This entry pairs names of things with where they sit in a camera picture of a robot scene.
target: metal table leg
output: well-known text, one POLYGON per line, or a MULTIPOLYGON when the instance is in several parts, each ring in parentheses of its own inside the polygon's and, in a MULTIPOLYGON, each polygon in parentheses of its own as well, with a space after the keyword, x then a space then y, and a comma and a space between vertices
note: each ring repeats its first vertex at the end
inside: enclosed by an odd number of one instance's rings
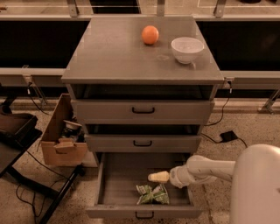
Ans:
POLYGON ((277 98, 279 97, 279 95, 280 95, 280 89, 275 90, 273 92, 273 94, 270 96, 270 98, 265 102, 263 107, 259 109, 259 112, 267 110, 273 115, 274 111, 273 111, 272 106, 273 106, 274 102, 277 100, 277 98))
POLYGON ((60 204, 61 200, 67 193, 68 189, 70 188, 71 184, 74 182, 77 175, 80 174, 83 176, 85 172, 82 169, 81 165, 76 166, 76 168, 73 170, 71 176, 67 180, 67 182, 62 186, 62 188, 59 191, 59 195, 56 197, 56 199, 53 200, 52 204, 49 206, 47 211, 45 212, 43 218, 40 220, 40 224, 45 224, 49 221, 51 216, 53 215, 53 212, 57 208, 57 206, 60 204))
POLYGON ((224 15, 224 10, 225 10, 226 2, 227 2, 227 0, 217 0, 216 7, 215 7, 215 9, 213 11, 213 14, 217 18, 222 18, 222 16, 224 15))
POLYGON ((47 187, 45 185, 41 185, 38 182, 35 182, 29 178, 24 177, 21 175, 15 168, 10 166, 7 170, 7 172, 20 184, 29 187, 35 192, 41 193, 45 195, 47 198, 50 199, 56 199, 59 195, 59 192, 53 190, 50 187, 47 187))

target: white robot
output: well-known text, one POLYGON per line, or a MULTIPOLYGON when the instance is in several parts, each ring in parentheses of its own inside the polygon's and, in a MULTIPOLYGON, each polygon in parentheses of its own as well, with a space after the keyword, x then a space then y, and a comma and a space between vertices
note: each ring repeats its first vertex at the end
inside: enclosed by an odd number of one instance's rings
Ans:
POLYGON ((232 181, 230 224, 280 223, 280 149, 275 146, 249 146, 236 162, 194 155, 185 165, 148 177, 162 183, 169 180, 178 188, 217 178, 232 181))

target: cabinet top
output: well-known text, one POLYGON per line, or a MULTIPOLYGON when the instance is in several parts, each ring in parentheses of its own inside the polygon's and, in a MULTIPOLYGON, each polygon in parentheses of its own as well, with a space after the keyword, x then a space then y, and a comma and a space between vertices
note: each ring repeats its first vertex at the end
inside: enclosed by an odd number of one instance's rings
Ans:
POLYGON ((221 84, 223 77, 193 17, 93 17, 67 70, 72 84, 221 84), (154 25, 156 44, 146 45, 142 30, 154 25), (171 42, 179 37, 201 40, 205 49, 192 64, 177 62, 171 42))

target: power cord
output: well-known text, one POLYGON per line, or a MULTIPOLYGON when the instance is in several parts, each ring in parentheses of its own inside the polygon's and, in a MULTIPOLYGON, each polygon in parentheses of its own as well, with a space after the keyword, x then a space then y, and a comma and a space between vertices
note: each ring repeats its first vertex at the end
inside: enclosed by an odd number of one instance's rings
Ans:
MULTIPOLYGON (((52 188, 56 183, 60 182, 61 180, 64 180, 64 178, 59 179, 59 180, 56 180, 56 181, 55 181, 51 186, 49 186, 49 187, 52 188)), ((33 192, 32 202, 29 202, 29 201, 27 201, 27 200, 22 199, 21 196, 18 195, 18 189, 19 189, 20 186, 21 186, 21 184, 19 184, 19 185, 17 186, 17 190, 16 190, 17 198, 18 198, 20 201, 22 201, 22 202, 24 202, 24 203, 26 203, 26 204, 28 204, 28 205, 31 206, 32 212, 33 212, 33 217, 34 217, 34 223, 37 224, 37 218, 40 217, 41 214, 42 214, 42 212, 43 212, 43 208, 44 208, 44 204, 45 204, 45 202, 46 202, 47 195, 44 196, 43 202, 42 202, 42 205, 41 205, 41 208, 39 209, 39 213, 36 214, 36 207, 35 207, 36 192, 33 192)))
POLYGON ((56 171, 50 169, 49 167, 47 167, 47 166, 45 166, 44 164, 42 164, 41 162, 39 162, 28 150, 27 150, 26 152, 27 152, 32 158, 34 158, 34 160, 35 160, 37 163, 39 163, 40 165, 44 166, 44 167, 45 167, 47 170, 49 170, 50 172, 53 172, 53 173, 55 173, 55 174, 61 176, 62 178, 69 180, 68 177, 66 177, 66 176, 64 176, 63 174, 58 173, 58 172, 56 172, 56 171))
MULTIPOLYGON (((232 92, 233 92, 232 81, 231 81, 231 80, 228 80, 228 81, 227 81, 227 84, 229 85, 229 93, 232 94, 232 92)), ((221 120, 222 120, 222 118, 223 118, 223 116, 224 116, 224 108, 226 107, 226 105, 227 105, 227 103, 228 103, 228 101, 229 101, 229 98, 230 98, 230 97, 227 98, 226 103, 225 103, 225 104, 222 106, 222 108, 221 108, 221 118, 220 118, 220 120, 219 120, 218 122, 213 122, 213 123, 206 124, 206 125, 204 125, 205 127, 207 127, 207 126, 213 126, 213 125, 216 125, 216 124, 218 124, 218 123, 221 122, 221 120)))
POLYGON ((209 124, 206 124, 206 125, 204 125, 205 127, 213 126, 213 125, 216 125, 216 124, 218 124, 218 123, 221 122, 222 118, 224 117, 224 108, 226 107, 228 101, 229 101, 229 97, 227 98, 226 103, 225 103, 225 104, 222 106, 222 108, 221 108, 221 117, 220 117, 220 120, 219 120, 218 122, 211 122, 211 123, 209 123, 209 124))
POLYGON ((207 140, 210 140, 211 142, 215 143, 215 144, 222 144, 222 143, 228 143, 230 141, 233 141, 233 140, 240 140, 244 143, 245 147, 248 148, 247 144, 245 143, 245 141, 243 139, 241 139, 240 137, 238 137, 232 130, 231 131, 228 131, 228 132, 225 132, 225 133, 222 133, 220 134, 222 140, 220 142, 217 142, 215 141, 214 139, 212 139, 210 136, 206 135, 206 134, 203 134, 201 133, 201 135, 207 139, 207 140))
POLYGON ((30 91, 30 86, 31 86, 31 85, 32 85, 32 83, 29 82, 29 84, 28 84, 28 86, 27 86, 27 94, 28 94, 28 96, 30 97, 31 101, 33 102, 33 104, 36 106, 36 108, 37 108, 39 111, 41 111, 41 112, 44 113, 45 115, 50 116, 50 114, 46 113, 46 112, 45 112, 42 108, 40 108, 40 107, 38 106, 38 104, 33 100, 32 95, 31 95, 31 91, 30 91))

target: orange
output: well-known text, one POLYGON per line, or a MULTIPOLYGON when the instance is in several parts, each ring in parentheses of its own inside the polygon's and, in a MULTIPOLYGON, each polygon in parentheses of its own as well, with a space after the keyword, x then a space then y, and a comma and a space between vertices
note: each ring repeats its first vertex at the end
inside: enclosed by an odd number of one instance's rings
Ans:
POLYGON ((158 41, 158 29, 148 25, 142 30, 142 40, 146 45, 153 45, 158 41))

